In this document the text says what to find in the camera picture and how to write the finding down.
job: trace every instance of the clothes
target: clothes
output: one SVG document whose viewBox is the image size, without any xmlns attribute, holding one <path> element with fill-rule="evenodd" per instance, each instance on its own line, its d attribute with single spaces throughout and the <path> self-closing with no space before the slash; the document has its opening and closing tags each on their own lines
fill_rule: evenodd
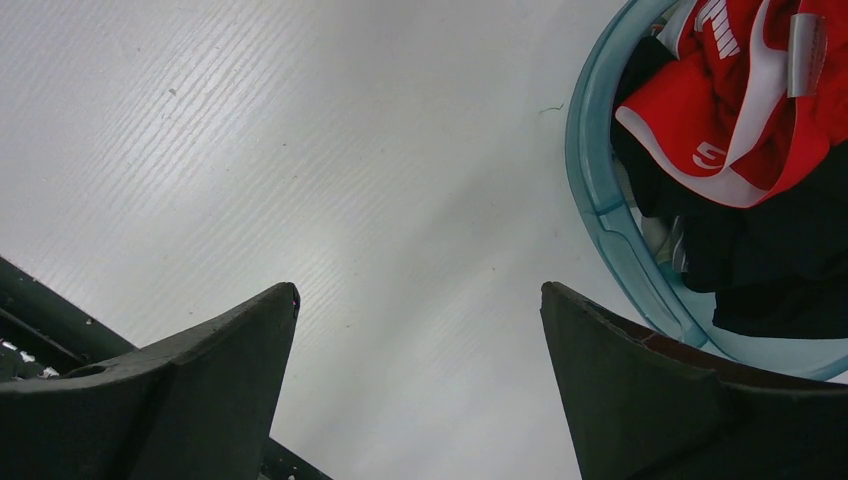
<svg viewBox="0 0 848 480">
<path fill-rule="evenodd" d="M 786 95 L 790 19 L 798 12 L 826 16 L 834 27 L 819 78 L 831 97 L 824 102 Z M 848 108 L 824 113 L 848 97 L 840 89 L 848 74 L 834 63 L 848 58 L 848 32 L 835 28 L 846 18 L 848 2 L 687 0 L 659 35 L 679 61 L 629 96 L 616 119 L 686 188 L 733 207 L 762 203 L 848 138 L 848 122 L 825 119 Z"/>
<path fill-rule="evenodd" d="M 625 67 L 616 106 L 673 55 L 643 39 Z M 724 207 L 679 185 L 613 120 L 610 139 L 640 211 L 682 233 L 686 286 L 716 292 L 714 325 L 742 335 L 848 338 L 848 143 L 791 190 L 750 209 Z"/>
</svg>

